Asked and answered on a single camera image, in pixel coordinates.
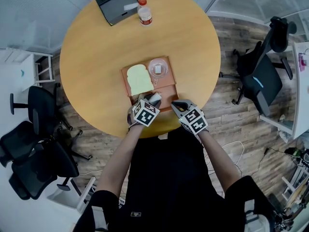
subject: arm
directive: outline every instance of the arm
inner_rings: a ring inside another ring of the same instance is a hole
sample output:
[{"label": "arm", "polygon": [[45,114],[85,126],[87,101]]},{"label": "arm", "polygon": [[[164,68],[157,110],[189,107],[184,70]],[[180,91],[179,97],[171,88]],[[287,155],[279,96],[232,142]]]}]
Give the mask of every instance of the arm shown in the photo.
[{"label": "arm", "polygon": [[126,137],[108,160],[98,181],[96,191],[107,190],[120,196],[120,191],[129,169],[136,143],[143,130],[143,125],[131,127]]},{"label": "arm", "polygon": [[232,184],[240,179],[237,168],[228,154],[208,131],[202,130],[198,136],[211,160],[213,169],[216,172],[223,191],[226,192]]}]

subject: table top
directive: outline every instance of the table top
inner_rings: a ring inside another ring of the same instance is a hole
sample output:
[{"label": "table top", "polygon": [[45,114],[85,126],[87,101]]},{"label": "table top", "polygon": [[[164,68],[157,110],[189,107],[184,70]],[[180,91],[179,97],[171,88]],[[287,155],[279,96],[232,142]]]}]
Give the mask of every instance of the table top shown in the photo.
[{"label": "table top", "polygon": [[298,54],[304,53],[309,55],[309,42],[295,43],[294,56],[297,75],[297,94],[296,110],[293,123],[293,138],[297,138],[305,131],[309,130],[309,67],[306,66],[304,71],[299,69]]},{"label": "table top", "polygon": [[[60,76],[66,95],[89,124],[111,135],[127,133],[126,96],[121,69],[168,56],[180,99],[200,108],[210,97],[220,69],[216,31],[192,0],[147,0],[153,22],[140,25],[135,14],[110,26],[95,1],[75,18],[60,55]],[[158,115],[141,137],[158,136],[179,127],[173,111]]]}]

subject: person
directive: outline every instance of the person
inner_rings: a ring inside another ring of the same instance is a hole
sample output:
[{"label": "person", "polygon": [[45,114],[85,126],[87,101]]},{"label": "person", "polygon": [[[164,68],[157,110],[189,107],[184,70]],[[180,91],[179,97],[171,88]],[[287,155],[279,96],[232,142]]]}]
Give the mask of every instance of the person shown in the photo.
[{"label": "person", "polygon": [[[129,131],[104,167],[74,232],[272,231],[267,198],[250,176],[241,178],[209,131],[198,133],[202,143],[183,127],[165,140],[139,139],[144,125],[128,117]],[[225,198],[211,184],[203,147]],[[126,202],[119,209],[128,170]]]}]

